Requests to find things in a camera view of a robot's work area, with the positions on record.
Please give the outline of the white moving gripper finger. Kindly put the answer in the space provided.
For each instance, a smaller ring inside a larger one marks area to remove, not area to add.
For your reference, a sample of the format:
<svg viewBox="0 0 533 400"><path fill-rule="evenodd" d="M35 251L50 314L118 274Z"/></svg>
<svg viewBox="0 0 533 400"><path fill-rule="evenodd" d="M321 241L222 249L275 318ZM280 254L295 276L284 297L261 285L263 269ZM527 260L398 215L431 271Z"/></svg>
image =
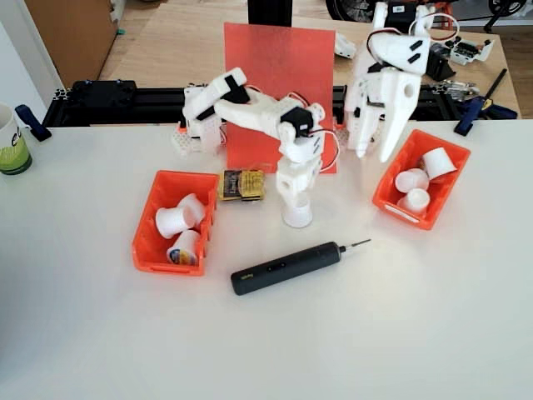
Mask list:
<svg viewBox="0 0 533 400"><path fill-rule="evenodd" d="M380 107L365 106L360 109L356 130L355 151L359 158L366 155L373 134L378 129L382 109Z"/></svg>

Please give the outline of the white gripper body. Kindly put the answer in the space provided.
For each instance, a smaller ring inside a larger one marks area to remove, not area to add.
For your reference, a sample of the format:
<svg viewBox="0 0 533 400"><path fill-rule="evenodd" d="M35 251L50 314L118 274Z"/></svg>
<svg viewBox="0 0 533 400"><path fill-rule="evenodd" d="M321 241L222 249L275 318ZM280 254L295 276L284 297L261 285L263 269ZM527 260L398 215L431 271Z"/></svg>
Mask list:
<svg viewBox="0 0 533 400"><path fill-rule="evenodd" d="M299 163L280 159L276 170L277 191L282 197L295 197L298 193L305 192L314 185L321 165L321 159Z"/></svg>
<svg viewBox="0 0 533 400"><path fill-rule="evenodd" d="M413 113L421 86L421 76L385 67L366 75L366 99L372 106L388 113Z"/></svg>

